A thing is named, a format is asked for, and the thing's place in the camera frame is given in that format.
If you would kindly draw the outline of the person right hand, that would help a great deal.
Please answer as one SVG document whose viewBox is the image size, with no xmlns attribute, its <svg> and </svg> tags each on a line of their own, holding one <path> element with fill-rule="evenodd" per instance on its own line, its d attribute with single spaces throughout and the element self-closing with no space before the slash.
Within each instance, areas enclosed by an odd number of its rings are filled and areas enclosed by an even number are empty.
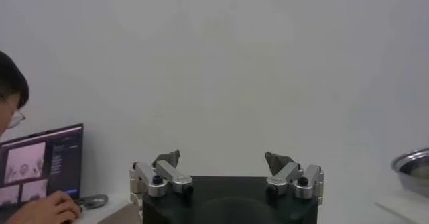
<svg viewBox="0 0 429 224">
<path fill-rule="evenodd" d="M 65 192 L 57 191 L 43 199 L 26 203 L 14 213 L 6 224 L 62 224 L 75 222 L 80 207 Z"/>
</svg>

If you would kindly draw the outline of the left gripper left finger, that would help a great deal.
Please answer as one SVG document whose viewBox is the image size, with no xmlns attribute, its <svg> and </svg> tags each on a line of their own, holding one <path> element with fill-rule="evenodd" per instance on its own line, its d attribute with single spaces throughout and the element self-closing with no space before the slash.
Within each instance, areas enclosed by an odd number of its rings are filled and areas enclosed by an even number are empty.
<svg viewBox="0 0 429 224">
<path fill-rule="evenodd" d="M 179 159 L 180 151 L 174 150 L 158 155 L 151 164 L 134 162 L 129 170 L 131 202 L 142 205 L 144 195 L 160 198 L 166 196 L 168 190 L 190 202 L 193 179 L 177 169 Z"/>
</svg>

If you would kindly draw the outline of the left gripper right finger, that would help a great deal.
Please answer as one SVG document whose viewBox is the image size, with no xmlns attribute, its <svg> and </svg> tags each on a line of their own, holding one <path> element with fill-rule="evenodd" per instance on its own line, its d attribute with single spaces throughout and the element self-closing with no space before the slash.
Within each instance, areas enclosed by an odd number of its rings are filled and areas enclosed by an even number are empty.
<svg viewBox="0 0 429 224">
<path fill-rule="evenodd" d="M 266 193 L 269 201 L 276 202 L 289 191 L 297 199 L 316 198 L 318 205 L 323 203 L 324 171 L 315 164 L 303 169 L 289 156 L 272 152 L 265 153 L 271 176 L 267 177 Z"/>
</svg>

